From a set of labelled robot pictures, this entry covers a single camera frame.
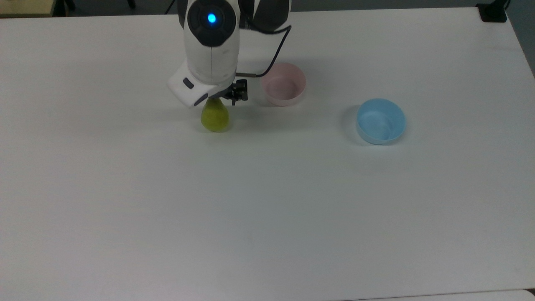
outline white table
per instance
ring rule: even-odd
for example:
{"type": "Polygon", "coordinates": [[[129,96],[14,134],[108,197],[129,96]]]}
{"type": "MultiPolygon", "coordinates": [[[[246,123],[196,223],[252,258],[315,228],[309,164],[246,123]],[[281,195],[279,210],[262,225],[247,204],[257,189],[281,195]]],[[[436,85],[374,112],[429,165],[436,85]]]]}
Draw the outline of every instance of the white table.
{"type": "Polygon", "coordinates": [[[535,301],[535,296],[525,290],[477,292],[470,294],[450,294],[419,297],[402,297],[394,299],[376,299],[379,301],[535,301]]]}
{"type": "MultiPolygon", "coordinates": [[[[0,20],[0,299],[535,287],[535,80],[510,23],[475,8],[290,22],[280,61],[307,75],[304,101],[266,107],[253,80],[215,134],[165,86],[176,16],[0,20]],[[406,113],[394,145],[356,135],[374,97],[406,113]]],[[[243,33],[239,71],[280,38],[243,33]]]]}

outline pear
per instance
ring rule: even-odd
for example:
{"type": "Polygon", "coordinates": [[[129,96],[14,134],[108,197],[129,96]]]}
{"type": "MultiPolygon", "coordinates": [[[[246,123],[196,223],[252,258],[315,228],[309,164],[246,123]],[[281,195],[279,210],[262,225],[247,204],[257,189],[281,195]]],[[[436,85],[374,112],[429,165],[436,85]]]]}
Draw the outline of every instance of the pear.
{"type": "Polygon", "coordinates": [[[228,110],[219,98],[209,98],[204,104],[201,123],[212,132],[224,130],[228,125],[228,110]]]}

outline blue bowl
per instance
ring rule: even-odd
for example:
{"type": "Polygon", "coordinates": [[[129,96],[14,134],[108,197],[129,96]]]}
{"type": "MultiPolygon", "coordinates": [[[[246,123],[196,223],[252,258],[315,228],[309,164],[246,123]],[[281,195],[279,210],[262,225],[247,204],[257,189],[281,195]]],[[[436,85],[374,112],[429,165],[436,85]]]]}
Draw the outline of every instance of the blue bowl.
{"type": "Polygon", "coordinates": [[[382,145],[399,138],[405,131],[405,114],[392,101],[370,99],[357,112],[357,132],[366,142],[382,145]]]}

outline blue led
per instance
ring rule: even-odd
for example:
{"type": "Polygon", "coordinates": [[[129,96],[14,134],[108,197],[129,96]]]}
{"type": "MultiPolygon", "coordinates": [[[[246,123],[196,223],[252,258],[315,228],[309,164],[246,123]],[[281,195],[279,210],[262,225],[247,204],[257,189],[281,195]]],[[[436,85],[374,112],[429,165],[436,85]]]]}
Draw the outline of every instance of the blue led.
{"type": "Polygon", "coordinates": [[[213,14],[213,13],[208,14],[208,22],[215,23],[216,22],[216,15],[213,14]]]}

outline black cable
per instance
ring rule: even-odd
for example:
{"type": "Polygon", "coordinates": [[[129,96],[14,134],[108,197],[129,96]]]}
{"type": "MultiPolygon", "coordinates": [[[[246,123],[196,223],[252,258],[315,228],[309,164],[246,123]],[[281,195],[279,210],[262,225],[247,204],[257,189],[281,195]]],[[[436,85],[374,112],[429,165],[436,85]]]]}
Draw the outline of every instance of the black cable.
{"type": "Polygon", "coordinates": [[[241,7],[241,1],[238,0],[238,6],[240,7],[240,11],[242,11],[243,15],[245,16],[245,21],[247,21],[247,23],[249,24],[249,26],[251,26],[251,28],[253,28],[254,30],[260,32],[260,33],[263,33],[263,34],[279,34],[279,33],[283,33],[283,32],[286,32],[284,34],[284,36],[282,37],[282,40],[280,41],[280,44],[279,44],[279,48],[277,48],[277,51],[275,52],[275,55],[273,56],[273,59],[271,60],[271,64],[269,65],[269,67],[267,67],[266,71],[264,71],[263,73],[261,74],[254,74],[254,73],[236,73],[236,76],[238,77],[262,77],[264,75],[266,75],[270,70],[271,70],[271,67],[273,67],[275,61],[277,60],[277,56],[279,56],[279,52],[280,52],[280,49],[282,48],[282,45],[284,44],[284,41],[286,40],[286,37],[288,36],[288,34],[290,33],[290,30],[292,30],[292,26],[291,25],[288,25],[287,27],[283,28],[283,29],[279,29],[277,31],[265,31],[263,29],[260,29],[258,26],[256,26],[253,21],[249,18],[249,16],[244,13],[245,10],[242,9],[241,7]]]}
{"type": "Polygon", "coordinates": [[[167,14],[167,13],[171,10],[171,7],[173,6],[174,1],[175,1],[175,0],[171,1],[171,4],[169,4],[169,7],[168,7],[167,10],[165,11],[165,14],[167,14]]]}

